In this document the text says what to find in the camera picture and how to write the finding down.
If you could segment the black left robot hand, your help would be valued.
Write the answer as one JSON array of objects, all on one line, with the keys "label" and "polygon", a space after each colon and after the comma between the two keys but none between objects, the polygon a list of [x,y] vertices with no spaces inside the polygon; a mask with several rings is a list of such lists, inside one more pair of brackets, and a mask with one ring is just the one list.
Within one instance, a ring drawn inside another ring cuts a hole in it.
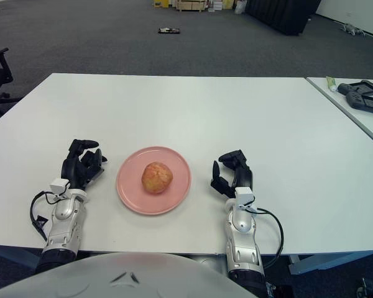
[{"label": "black left robot hand", "polygon": [[108,159],[98,147],[99,143],[94,140],[72,141],[61,171],[61,178],[69,181],[70,189],[84,191],[89,183],[103,173],[102,163]]}]

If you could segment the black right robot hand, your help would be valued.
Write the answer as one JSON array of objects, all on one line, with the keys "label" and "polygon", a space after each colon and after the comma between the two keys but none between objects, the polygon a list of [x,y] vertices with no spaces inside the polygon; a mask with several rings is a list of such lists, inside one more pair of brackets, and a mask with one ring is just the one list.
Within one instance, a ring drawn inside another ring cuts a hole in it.
[{"label": "black right robot hand", "polygon": [[242,150],[232,151],[221,155],[218,161],[228,169],[234,171],[234,179],[232,185],[220,176],[219,164],[217,161],[213,162],[211,187],[218,191],[220,194],[225,195],[230,199],[236,197],[237,187],[249,187],[253,189],[253,175],[250,167],[246,163],[246,157]]}]

